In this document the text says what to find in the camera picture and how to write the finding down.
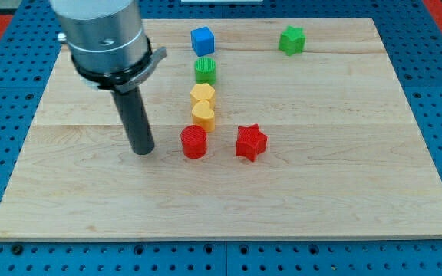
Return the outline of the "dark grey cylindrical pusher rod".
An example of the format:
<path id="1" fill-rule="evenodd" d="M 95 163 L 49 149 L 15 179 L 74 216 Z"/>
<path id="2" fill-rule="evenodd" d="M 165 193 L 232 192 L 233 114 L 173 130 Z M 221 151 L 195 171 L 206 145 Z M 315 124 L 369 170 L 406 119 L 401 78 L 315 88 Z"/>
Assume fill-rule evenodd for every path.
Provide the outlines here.
<path id="1" fill-rule="evenodd" d="M 139 88 L 127 92 L 114 90 L 112 97 L 132 151 L 137 155 L 152 152 L 155 143 Z"/>

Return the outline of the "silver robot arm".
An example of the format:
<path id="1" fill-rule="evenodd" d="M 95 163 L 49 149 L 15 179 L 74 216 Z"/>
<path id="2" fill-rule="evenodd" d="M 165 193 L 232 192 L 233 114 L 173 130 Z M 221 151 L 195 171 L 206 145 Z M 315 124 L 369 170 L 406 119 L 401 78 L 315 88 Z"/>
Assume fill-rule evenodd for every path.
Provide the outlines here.
<path id="1" fill-rule="evenodd" d="M 142 84 L 167 56 L 152 49 L 137 0 L 51 0 L 61 25 L 61 38 L 72 63 L 86 81 L 109 90 L 130 147 L 137 155 L 152 152 L 155 143 L 140 95 Z"/>

